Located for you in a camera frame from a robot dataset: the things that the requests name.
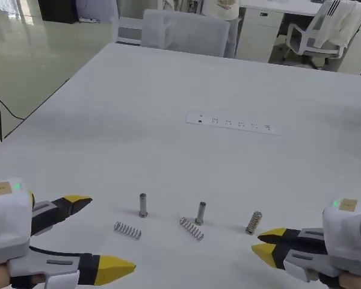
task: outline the glossy tile floor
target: glossy tile floor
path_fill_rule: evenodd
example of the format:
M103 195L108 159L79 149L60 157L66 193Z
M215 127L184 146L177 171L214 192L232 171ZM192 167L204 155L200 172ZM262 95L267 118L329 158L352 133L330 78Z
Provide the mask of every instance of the glossy tile floor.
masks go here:
M44 22L37 0L0 0L0 98L26 117L111 39L111 25ZM1 106L3 134L19 124Z

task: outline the coil spring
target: coil spring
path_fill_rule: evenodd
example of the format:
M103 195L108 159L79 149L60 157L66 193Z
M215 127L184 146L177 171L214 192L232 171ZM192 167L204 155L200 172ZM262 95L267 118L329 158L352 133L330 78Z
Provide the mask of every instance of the coil spring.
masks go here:
M135 229L131 226L128 226L126 224L123 224L122 222L116 222L114 225L114 231L117 231L119 233L122 233L128 237L134 238L136 240L140 239L140 236L142 235L142 231Z
M248 223L246 227L246 232L250 235L253 235L256 228L258 227L259 222L261 221L262 213L255 211L250 219L250 222Z
M198 241L202 240L205 236L201 231L199 231L198 227L187 220L185 217L181 218L179 224L185 228L195 239Z

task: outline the power socket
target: power socket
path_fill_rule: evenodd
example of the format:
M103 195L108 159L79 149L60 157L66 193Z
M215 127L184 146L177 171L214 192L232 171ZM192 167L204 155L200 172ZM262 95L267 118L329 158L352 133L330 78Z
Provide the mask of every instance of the power socket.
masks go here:
M263 125L254 122L244 122L242 120L233 120L229 117L208 116L199 113L189 113L186 117L186 123L194 125L214 126L216 128L237 129L239 131L258 132L261 134L277 135L276 129L271 125Z

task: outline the black wire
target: black wire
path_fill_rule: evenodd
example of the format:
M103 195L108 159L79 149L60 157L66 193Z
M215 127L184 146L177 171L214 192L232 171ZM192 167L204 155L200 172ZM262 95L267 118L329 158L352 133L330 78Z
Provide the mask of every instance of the black wire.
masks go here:
M0 104L2 104L7 110L8 112L15 118L20 119L20 120L24 120L21 117L15 116L10 109L0 100ZM0 142L2 142L2 117L1 117L1 109L0 109Z
M8 110L8 112L15 118L15 119L20 119L20 120L25 120L24 118L22 117L19 117L19 116L15 116L12 111L5 105L5 103L3 103L0 99L0 103L5 107L5 109Z

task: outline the black cable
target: black cable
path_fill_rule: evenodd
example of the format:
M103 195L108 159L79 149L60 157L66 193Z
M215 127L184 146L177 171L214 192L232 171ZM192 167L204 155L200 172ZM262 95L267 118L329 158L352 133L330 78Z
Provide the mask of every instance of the black cable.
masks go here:
M43 104L45 104L45 103L48 101L48 99L50 99L57 91L59 91L59 89L62 88L62 87L68 82L68 80L70 80L70 79L68 78L65 82L63 82L62 85L60 85L51 95L49 95L41 104L39 104L39 105L37 106L37 108L35 108L34 110L32 110L32 112L31 112L25 119L27 119L27 118L29 118L30 116L32 116ZM15 129L17 129L19 126L21 126L22 123L23 123L23 122L20 122L20 123L19 123L15 128L13 128L7 135L5 135L5 136L4 136L4 139L6 139L12 132L14 132Z
M20 119L20 120L25 120L24 118L22 117L19 117L19 116L15 116L12 111L5 105L5 103L3 103L0 99L0 103L5 107L5 109L8 110L8 112L15 118L15 119Z
M0 104L2 104L7 110L8 112L15 118L20 119L20 120L24 120L21 117L15 116L10 109L0 100ZM1 117L1 109L0 109L0 142L2 142L2 117Z

